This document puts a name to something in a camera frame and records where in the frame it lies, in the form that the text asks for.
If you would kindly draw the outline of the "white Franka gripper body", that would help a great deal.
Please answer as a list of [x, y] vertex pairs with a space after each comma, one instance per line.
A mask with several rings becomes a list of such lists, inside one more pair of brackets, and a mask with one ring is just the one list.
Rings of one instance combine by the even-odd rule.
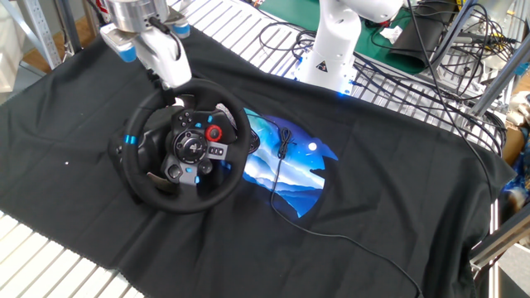
[[180, 87], [192, 78], [183, 45], [172, 33], [167, 35], [156, 28], [142, 32], [137, 37], [137, 57], [167, 88]]

